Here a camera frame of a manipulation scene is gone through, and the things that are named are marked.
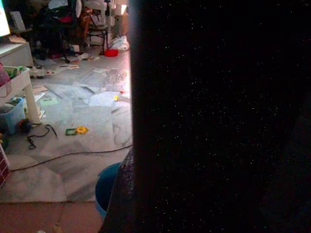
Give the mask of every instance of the blue bucket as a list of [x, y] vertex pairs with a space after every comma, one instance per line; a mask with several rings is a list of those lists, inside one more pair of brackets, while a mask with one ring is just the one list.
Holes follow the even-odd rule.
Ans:
[[110, 165], [98, 174], [99, 179], [95, 187], [95, 202], [96, 209], [100, 213], [102, 221], [106, 216], [111, 191], [119, 170], [119, 165], [120, 163]]

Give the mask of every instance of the yellow toy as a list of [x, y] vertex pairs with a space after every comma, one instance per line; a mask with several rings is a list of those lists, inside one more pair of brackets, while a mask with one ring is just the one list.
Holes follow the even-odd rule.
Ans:
[[85, 134], [87, 131], [88, 131], [88, 128], [84, 126], [79, 126], [78, 128], [76, 128], [76, 132], [79, 134]]

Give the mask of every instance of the red bowl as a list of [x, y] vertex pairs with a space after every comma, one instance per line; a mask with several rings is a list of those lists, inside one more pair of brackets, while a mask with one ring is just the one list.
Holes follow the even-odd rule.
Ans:
[[119, 54], [118, 50], [106, 50], [105, 51], [105, 56], [106, 57], [115, 57]]

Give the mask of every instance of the red object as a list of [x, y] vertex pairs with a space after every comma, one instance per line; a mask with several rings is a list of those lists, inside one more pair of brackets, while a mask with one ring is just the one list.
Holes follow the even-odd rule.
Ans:
[[71, 23], [73, 21], [72, 16], [64, 16], [58, 19], [62, 23]]
[[61, 54], [53, 54], [53, 55], [49, 56], [49, 58], [51, 58], [51, 59], [60, 58], [60, 57], [62, 57]]
[[105, 51], [105, 56], [106, 57], [115, 57], [119, 54], [119, 51], [118, 50], [106, 50]]

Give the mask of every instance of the black cable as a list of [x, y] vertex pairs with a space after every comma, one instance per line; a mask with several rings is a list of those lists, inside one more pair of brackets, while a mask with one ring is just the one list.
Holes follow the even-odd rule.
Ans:
[[54, 130], [53, 126], [47, 124], [47, 125], [44, 126], [44, 128], [47, 129], [47, 131], [46, 131], [45, 134], [39, 135], [39, 136], [38, 136], [38, 135], [30, 135], [30, 136], [28, 136], [28, 134], [27, 134], [27, 140], [28, 140], [28, 142], [30, 143], [28, 149], [33, 150], [33, 149], [36, 149], [36, 148], [37, 148], [37, 147], [35, 146], [35, 144], [34, 144], [34, 141], [33, 141], [31, 138], [32, 138], [32, 137], [45, 137], [45, 136], [50, 132], [50, 129], [49, 129], [48, 127], [50, 127], [50, 128], [53, 130], [53, 132], [54, 132], [56, 138], [58, 138], [58, 137], [57, 137], [57, 133], [56, 133], [56, 131]]
[[29, 168], [32, 168], [32, 167], [35, 167], [35, 166], [38, 166], [38, 165], [45, 164], [45, 163], [47, 163], [47, 162], [53, 161], [53, 160], [55, 160], [55, 159], [59, 159], [59, 158], [65, 157], [65, 156], [69, 156], [69, 155], [111, 153], [111, 152], [115, 152], [115, 151], [119, 151], [119, 150], [123, 150], [123, 149], [129, 148], [129, 147], [131, 147], [131, 146], [132, 146], [132, 145], [129, 145], [129, 146], [126, 146], [126, 147], [122, 147], [122, 148], [119, 148], [119, 149], [115, 149], [115, 150], [94, 151], [94, 152], [75, 152], [75, 153], [64, 154], [64, 155], [60, 155], [60, 156], [51, 158], [51, 159], [49, 159], [49, 160], [43, 161], [43, 162], [38, 163], [38, 164], [34, 164], [34, 165], [31, 165], [31, 166], [26, 166], [26, 167], [22, 167], [22, 168], [18, 168], [18, 169], [13, 169], [13, 170], [10, 170], [10, 171], [22, 171], [22, 170], [26, 170], [26, 169], [29, 169]]

